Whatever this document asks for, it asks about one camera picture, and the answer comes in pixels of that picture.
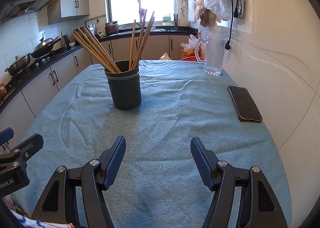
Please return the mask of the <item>brown clay pot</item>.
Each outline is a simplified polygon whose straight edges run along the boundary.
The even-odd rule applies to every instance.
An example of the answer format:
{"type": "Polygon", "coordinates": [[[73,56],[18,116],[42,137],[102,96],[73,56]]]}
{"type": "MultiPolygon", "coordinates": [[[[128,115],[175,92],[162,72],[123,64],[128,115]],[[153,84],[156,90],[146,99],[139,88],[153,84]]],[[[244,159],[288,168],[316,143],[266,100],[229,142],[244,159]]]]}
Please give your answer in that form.
{"type": "Polygon", "coordinates": [[[119,33],[119,25],[117,21],[105,23],[105,34],[107,36],[119,33]]]}

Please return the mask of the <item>clear glass mug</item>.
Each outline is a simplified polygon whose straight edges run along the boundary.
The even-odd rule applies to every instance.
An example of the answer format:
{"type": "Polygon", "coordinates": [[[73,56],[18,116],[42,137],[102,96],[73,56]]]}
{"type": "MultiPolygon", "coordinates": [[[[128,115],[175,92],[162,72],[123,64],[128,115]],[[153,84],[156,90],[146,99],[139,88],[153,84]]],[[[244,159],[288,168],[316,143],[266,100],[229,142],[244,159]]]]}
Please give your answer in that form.
{"type": "Polygon", "coordinates": [[[198,39],[195,45],[195,57],[198,63],[203,63],[203,71],[208,75],[221,75],[225,45],[227,39],[220,36],[207,36],[205,39],[198,39]],[[200,45],[204,44],[204,59],[200,58],[200,45]]]}

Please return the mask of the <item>steel pot with lid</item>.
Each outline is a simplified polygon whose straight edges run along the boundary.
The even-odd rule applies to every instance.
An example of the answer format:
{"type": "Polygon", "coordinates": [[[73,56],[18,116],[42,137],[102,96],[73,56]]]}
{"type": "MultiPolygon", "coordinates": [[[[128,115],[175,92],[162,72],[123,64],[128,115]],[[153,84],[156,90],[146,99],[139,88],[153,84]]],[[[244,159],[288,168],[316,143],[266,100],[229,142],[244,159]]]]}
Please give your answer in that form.
{"type": "Polygon", "coordinates": [[[19,57],[17,55],[15,56],[15,61],[9,67],[7,67],[5,71],[8,72],[10,76],[15,76],[20,71],[28,67],[29,63],[30,63],[30,53],[22,57],[19,57]]]}

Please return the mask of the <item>black wok on stove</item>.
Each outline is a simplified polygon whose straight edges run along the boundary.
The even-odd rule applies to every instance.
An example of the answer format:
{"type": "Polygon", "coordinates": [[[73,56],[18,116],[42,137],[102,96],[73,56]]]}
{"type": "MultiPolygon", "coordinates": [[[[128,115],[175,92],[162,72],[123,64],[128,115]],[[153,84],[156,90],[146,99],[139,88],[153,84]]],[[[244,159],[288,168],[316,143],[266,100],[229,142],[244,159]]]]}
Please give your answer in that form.
{"type": "Polygon", "coordinates": [[[30,56],[34,59],[38,59],[44,55],[47,55],[50,53],[53,49],[53,46],[58,43],[61,40],[59,36],[56,38],[48,38],[44,39],[44,37],[41,39],[41,42],[34,48],[34,51],[30,54],[30,56]]]}

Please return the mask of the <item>dark wooden chopstick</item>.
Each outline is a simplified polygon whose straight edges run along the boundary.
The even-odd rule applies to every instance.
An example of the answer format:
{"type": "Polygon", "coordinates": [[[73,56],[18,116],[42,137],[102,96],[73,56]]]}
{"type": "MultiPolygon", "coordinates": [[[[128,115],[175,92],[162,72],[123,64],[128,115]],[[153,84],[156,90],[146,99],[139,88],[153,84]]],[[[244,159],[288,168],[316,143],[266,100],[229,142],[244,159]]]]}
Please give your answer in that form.
{"type": "Polygon", "coordinates": [[[133,45],[134,45],[134,41],[135,41],[135,29],[136,29],[136,20],[134,20],[134,23],[132,26],[132,35],[131,35],[130,52],[129,52],[129,70],[132,69],[133,45]]]}

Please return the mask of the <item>black perforated utensil holder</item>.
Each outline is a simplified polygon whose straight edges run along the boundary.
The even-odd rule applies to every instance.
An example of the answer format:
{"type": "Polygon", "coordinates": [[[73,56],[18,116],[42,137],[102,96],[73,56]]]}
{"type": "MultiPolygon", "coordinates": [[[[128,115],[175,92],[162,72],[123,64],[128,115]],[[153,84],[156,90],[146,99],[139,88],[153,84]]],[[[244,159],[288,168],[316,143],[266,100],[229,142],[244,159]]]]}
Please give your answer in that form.
{"type": "Polygon", "coordinates": [[[141,103],[139,66],[129,69],[129,61],[116,62],[120,73],[105,71],[114,106],[119,110],[131,110],[141,103]]]}

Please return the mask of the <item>pink plastic bag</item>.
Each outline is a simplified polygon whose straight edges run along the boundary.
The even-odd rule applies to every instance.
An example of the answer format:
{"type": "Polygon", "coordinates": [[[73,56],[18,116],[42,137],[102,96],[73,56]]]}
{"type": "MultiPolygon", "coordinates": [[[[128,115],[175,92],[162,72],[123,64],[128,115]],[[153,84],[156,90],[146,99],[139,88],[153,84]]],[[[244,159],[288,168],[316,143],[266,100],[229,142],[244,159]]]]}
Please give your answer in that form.
{"type": "Polygon", "coordinates": [[[195,56],[195,47],[198,43],[198,38],[194,35],[190,35],[187,43],[181,43],[181,58],[189,56],[195,56]]]}

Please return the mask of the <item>black electric kettle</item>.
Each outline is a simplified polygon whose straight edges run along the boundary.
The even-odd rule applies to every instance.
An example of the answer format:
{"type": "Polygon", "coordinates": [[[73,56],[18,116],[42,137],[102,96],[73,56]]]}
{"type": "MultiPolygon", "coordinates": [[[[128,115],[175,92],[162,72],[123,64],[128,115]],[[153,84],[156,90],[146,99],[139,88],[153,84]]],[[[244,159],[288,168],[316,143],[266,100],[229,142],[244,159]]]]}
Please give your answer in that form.
{"type": "Polygon", "coordinates": [[[62,41],[63,48],[66,48],[67,50],[71,49],[71,47],[70,47],[71,41],[70,41],[70,38],[68,35],[61,36],[61,41],[62,41]]]}

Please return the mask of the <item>teal towel table cover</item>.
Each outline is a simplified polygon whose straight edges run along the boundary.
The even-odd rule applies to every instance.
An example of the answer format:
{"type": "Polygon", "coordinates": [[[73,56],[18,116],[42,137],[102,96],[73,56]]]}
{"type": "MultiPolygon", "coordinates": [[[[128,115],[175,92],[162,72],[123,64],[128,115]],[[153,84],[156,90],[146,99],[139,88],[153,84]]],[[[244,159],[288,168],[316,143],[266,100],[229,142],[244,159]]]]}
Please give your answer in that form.
{"type": "Polygon", "coordinates": [[[201,227],[213,194],[190,152],[197,136],[234,167],[259,166],[290,222],[290,189],[277,147],[263,123],[238,120],[227,91],[232,84],[226,73],[207,75],[194,62],[147,60],[140,63],[141,104],[122,111],[113,105],[104,69],[89,66],[26,132],[42,135],[44,145],[27,163],[29,185],[14,198],[32,213],[58,166],[81,167],[121,135],[125,155],[104,193],[114,226],[201,227]]]}

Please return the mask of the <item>steel range hood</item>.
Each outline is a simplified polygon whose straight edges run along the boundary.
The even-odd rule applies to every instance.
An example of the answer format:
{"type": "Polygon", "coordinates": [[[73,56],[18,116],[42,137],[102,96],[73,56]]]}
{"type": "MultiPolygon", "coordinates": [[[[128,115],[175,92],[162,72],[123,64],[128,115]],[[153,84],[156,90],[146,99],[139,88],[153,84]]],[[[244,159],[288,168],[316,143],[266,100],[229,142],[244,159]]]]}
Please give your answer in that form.
{"type": "Polygon", "coordinates": [[[1,24],[37,12],[52,0],[8,0],[1,10],[1,24]]]}

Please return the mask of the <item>black smartphone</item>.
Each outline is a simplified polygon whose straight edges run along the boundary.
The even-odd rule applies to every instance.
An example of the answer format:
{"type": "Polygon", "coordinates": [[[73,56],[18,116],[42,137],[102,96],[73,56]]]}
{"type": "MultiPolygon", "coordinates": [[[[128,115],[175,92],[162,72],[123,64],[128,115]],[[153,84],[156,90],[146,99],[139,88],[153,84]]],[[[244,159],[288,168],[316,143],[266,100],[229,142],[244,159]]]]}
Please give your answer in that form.
{"type": "Polygon", "coordinates": [[[231,96],[237,117],[240,121],[254,123],[263,121],[263,117],[253,101],[253,98],[249,94],[248,89],[229,85],[227,90],[231,96]]]}

